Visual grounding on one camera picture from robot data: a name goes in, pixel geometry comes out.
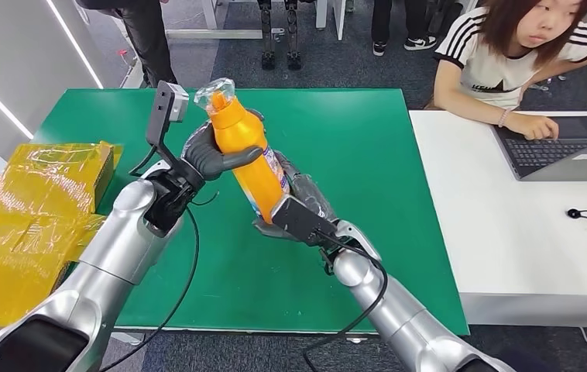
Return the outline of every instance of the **person's leg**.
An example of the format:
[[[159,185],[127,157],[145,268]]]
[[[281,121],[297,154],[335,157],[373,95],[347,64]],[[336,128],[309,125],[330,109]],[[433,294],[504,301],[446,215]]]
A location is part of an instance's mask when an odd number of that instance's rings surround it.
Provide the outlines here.
[[[405,0],[405,26],[407,40],[405,49],[424,50],[437,44],[437,38],[428,35],[426,28],[427,0]]]
[[[390,39],[392,0],[375,0],[371,18],[371,39],[374,43],[387,43]]]
[[[177,83],[170,66],[170,51],[159,0],[141,0],[128,8],[118,9],[118,12],[143,64],[150,85],[156,88],[160,80]]]
[[[427,0],[405,0],[405,26],[408,39],[426,37]]]
[[[146,69],[146,65],[141,63],[141,69],[143,71],[143,83],[145,83],[145,88],[150,88],[150,82],[149,82],[149,74],[148,74],[148,70]]]

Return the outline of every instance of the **yellow plastic wrap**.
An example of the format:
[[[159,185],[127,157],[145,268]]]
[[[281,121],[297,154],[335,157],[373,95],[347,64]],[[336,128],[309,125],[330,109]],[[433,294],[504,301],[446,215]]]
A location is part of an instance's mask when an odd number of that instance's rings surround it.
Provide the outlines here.
[[[104,222],[92,215],[122,148],[18,146],[0,175],[0,327],[63,279]]]
[[[50,294],[103,221],[101,215],[80,222],[0,215],[0,327],[20,319]]]
[[[0,213],[89,215],[111,180],[113,157],[107,143],[20,145],[0,175]]]

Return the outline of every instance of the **white desk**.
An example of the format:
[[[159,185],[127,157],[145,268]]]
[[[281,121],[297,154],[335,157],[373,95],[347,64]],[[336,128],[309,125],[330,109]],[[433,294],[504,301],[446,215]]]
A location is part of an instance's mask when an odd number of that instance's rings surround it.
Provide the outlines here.
[[[491,126],[410,117],[469,323],[587,326],[587,183],[516,181]]]

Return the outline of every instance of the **green table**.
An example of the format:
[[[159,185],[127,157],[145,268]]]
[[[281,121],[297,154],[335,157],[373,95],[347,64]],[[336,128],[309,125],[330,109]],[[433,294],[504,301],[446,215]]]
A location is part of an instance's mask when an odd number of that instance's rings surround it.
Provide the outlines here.
[[[68,90],[40,128],[36,143],[122,144],[124,153],[99,212],[134,178],[128,170],[148,151],[144,139],[154,90]],[[364,231],[385,268],[451,331],[469,332],[428,190],[412,125],[397,89],[239,90],[245,107],[266,117],[269,143],[311,174],[337,214]],[[192,102],[166,144],[179,152],[206,119]],[[315,248],[267,239],[231,173],[207,183],[192,207],[200,226],[200,260],[187,297],[169,327],[257,332],[328,332],[359,307],[325,275]],[[131,294],[117,326],[156,327],[186,281],[191,224]],[[356,329],[372,332],[364,321]]]

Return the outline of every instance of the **striped sleeve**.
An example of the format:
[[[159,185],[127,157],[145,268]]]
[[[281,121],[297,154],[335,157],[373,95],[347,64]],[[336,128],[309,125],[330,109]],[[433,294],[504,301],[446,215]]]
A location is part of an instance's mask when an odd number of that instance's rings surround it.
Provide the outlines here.
[[[587,60],[587,23],[578,24],[561,50],[559,58],[576,64]]]
[[[447,60],[460,68],[465,68],[478,43],[478,34],[481,33],[485,17],[485,8],[477,8],[458,17],[435,51],[435,59]]]

